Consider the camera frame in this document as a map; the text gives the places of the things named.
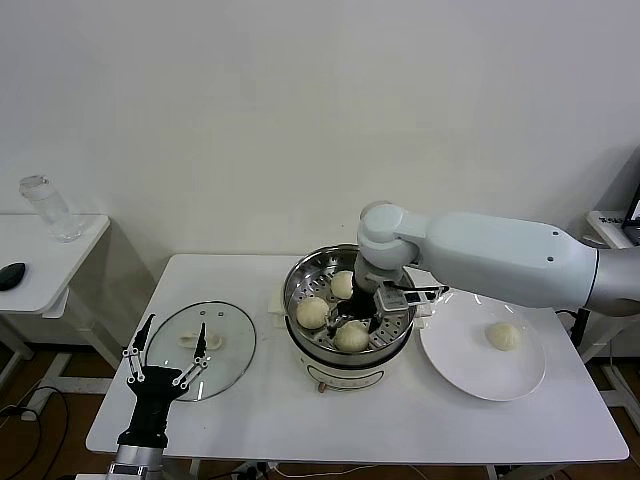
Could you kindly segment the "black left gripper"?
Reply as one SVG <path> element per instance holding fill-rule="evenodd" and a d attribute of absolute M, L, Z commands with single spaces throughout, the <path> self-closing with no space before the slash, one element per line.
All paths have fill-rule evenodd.
<path fill-rule="evenodd" d="M 142 365 L 142 354 L 155 314 L 151 313 L 135 333 L 132 343 L 122 352 L 129 366 L 126 382 L 136 396 L 129 426 L 119 435 L 117 444 L 126 446 L 167 446 L 165 434 L 171 403 L 208 368 L 206 324 L 198 336 L 181 335 L 178 344 L 194 348 L 193 360 L 183 372 L 179 369 Z"/>

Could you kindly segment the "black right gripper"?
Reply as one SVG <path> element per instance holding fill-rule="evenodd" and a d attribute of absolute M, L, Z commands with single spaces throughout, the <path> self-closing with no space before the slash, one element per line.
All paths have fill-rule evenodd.
<path fill-rule="evenodd" d="M 349 299 L 339 301 L 327 314 L 326 329 L 329 333 L 335 333 L 349 320 L 369 321 L 368 333 L 371 345 L 386 344 L 385 322 L 380 318 L 374 318 L 378 313 L 374 295 L 366 291 L 355 291 Z"/>

